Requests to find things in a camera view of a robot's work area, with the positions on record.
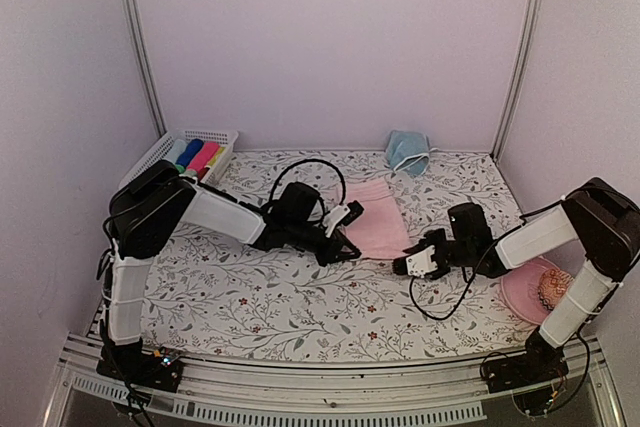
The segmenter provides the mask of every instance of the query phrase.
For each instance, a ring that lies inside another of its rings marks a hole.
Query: pink bowl
[[[538,295],[540,277],[547,270],[557,268],[547,259],[537,257],[500,279],[504,300],[514,314],[532,324],[544,322],[549,311]]]

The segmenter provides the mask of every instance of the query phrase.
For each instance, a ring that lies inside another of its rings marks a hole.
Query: pink towel
[[[347,184],[346,202],[357,200],[364,213],[345,227],[349,240],[362,252],[362,257],[392,260],[407,255],[411,247],[409,233],[383,178]]]
[[[211,160],[211,157],[216,155],[219,148],[220,146],[216,142],[205,142],[200,152],[189,162],[187,169],[195,170],[196,172],[201,171],[207,165],[207,162]]]

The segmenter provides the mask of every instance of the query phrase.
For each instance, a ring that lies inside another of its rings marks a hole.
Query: brown object in bowl
[[[571,274],[558,268],[549,269],[540,277],[538,296],[545,309],[551,311],[556,308],[560,299],[567,293],[573,282]]]

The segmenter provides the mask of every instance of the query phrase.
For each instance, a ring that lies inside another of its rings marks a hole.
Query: floral tablecloth
[[[392,173],[382,152],[237,153],[222,190],[261,204],[277,175],[304,158],[322,158],[348,181],[384,177],[412,240],[448,227],[446,210],[473,201],[495,235],[517,223],[518,208],[486,154],[434,153],[428,172]],[[337,176],[319,164],[288,174],[335,199]],[[464,355],[521,345],[533,328],[501,299],[499,281],[478,278],[446,322],[413,307],[409,279],[390,262],[357,260],[320,267],[292,249],[261,252],[201,227],[181,224],[147,280],[143,337],[193,353],[308,362],[371,362]],[[418,280],[418,302],[447,312],[464,286],[460,269]]]

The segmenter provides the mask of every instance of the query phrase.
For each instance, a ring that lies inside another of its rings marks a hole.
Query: surgical mask
[[[429,165],[429,138],[419,132],[394,130],[387,145],[387,160],[394,172],[404,170],[411,175],[423,174]]]

